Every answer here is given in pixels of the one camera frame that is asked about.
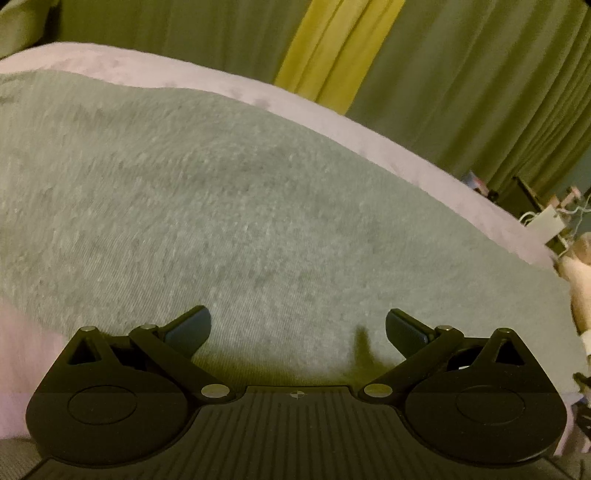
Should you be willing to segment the pink plush toy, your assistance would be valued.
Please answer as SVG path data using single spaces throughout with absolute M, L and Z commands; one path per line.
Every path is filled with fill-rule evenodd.
M 580 335 L 590 330 L 590 233 L 583 233 L 561 257 L 558 273 L 570 285 L 573 319 Z

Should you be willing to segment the grey-green curtain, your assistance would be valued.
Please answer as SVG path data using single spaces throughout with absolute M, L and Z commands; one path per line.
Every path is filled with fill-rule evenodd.
M 149 52 L 274 85 L 311 1 L 5 1 L 1 53 Z M 405 1 L 344 114 L 448 173 L 552 190 L 590 147 L 586 1 Z

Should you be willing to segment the dark bedside table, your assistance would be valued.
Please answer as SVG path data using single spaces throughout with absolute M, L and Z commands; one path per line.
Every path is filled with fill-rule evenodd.
M 498 205 L 513 217 L 520 219 L 527 213 L 541 213 L 546 206 L 535 191 L 519 176 L 514 176 L 499 197 Z

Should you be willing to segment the yellow curtain panel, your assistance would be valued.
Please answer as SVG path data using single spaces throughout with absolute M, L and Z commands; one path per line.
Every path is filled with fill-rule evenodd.
M 274 85 L 346 114 L 404 5 L 404 0 L 312 0 Z

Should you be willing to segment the pink bed blanket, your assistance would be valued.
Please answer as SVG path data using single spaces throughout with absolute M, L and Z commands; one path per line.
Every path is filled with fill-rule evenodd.
M 353 120 L 256 80 L 162 56 L 115 47 L 55 43 L 13 54 L 4 73 L 56 70 L 113 84 L 142 88 L 207 91 L 252 105 L 316 131 L 423 189 L 486 236 L 524 261 L 548 267 L 550 255 L 516 221 L 468 193 L 438 167 Z M 34 457 L 25 427 L 25 408 L 42 375 L 57 358 L 64 338 L 31 322 L 9 306 L 1 323 L 10 341 L 1 356 L 1 457 L 17 462 Z

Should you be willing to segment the grey sweatpants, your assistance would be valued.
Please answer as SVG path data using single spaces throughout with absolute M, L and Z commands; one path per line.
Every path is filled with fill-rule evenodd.
M 360 387 L 402 361 L 394 308 L 514 329 L 563 394 L 586 365 L 554 269 L 420 188 L 235 100 L 66 72 L 1 78 L 1 294 L 65 335 L 204 305 L 195 359 L 236 387 Z

